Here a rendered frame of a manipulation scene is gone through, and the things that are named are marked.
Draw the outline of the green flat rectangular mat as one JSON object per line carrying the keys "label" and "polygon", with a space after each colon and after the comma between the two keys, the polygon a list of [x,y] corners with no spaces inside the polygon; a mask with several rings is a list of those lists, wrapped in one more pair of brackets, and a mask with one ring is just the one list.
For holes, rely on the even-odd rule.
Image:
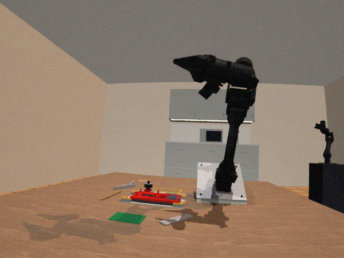
{"label": "green flat rectangular mat", "polygon": [[145,218],[144,215],[117,212],[113,216],[111,216],[108,220],[115,220],[115,221],[125,222],[125,223],[140,224],[144,220],[144,218]]}

